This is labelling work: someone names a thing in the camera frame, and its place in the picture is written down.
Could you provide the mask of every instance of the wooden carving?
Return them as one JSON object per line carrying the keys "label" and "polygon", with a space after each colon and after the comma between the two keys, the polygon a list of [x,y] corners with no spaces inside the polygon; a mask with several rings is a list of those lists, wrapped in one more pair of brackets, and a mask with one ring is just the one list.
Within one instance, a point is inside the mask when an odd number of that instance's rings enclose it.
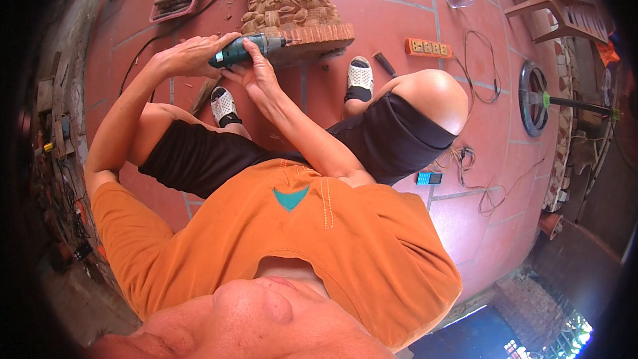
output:
{"label": "wooden carving", "polygon": [[242,22],[243,35],[299,39],[268,57],[279,67],[342,56],[355,39],[352,24],[341,21],[330,0],[248,0]]}

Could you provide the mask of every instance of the power strip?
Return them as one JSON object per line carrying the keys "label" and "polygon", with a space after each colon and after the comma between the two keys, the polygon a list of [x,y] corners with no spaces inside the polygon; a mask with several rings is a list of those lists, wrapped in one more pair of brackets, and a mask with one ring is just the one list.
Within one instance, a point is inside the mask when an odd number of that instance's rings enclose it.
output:
{"label": "power strip", "polygon": [[405,53],[410,56],[449,59],[452,57],[452,48],[445,43],[407,38],[405,40]]}

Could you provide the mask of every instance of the black shorts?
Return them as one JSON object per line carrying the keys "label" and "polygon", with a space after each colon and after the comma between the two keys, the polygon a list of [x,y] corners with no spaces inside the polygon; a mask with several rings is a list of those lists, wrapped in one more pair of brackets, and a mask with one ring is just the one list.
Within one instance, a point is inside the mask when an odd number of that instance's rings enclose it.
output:
{"label": "black shorts", "polygon": [[[345,144],[378,182],[393,185],[429,165],[456,138],[387,92],[363,114],[327,129]],[[283,158],[309,166],[299,152],[273,152],[234,133],[174,121],[139,172],[167,187],[205,199],[228,179],[251,165]]]}

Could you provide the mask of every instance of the teal chevron patch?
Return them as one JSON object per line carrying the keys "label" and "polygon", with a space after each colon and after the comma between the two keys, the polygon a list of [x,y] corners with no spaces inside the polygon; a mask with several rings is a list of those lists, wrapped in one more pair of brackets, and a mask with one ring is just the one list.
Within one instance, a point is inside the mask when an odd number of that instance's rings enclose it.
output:
{"label": "teal chevron patch", "polygon": [[275,198],[279,202],[279,204],[288,212],[291,212],[301,200],[306,197],[308,194],[308,188],[310,185],[306,186],[303,190],[295,191],[294,193],[286,194],[278,191],[276,188],[272,189],[272,192],[275,193]]}

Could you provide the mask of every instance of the green rotary tool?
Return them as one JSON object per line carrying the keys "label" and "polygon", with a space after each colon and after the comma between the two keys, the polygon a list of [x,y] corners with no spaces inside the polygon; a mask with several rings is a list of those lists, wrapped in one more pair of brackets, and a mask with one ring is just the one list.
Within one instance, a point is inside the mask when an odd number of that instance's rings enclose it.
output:
{"label": "green rotary tool", "polygon": [[250,60],[250,54],[244,49],[244,38],[249,38],[251,42],[254,42],[264,57],[268,57],[271,52],[293,42],[291,39],[284,37],[268,37],[264,34],[241,36],[226,45],[215,57],[208,61],[208,64],[215,68],[229,68],[233,64]]}

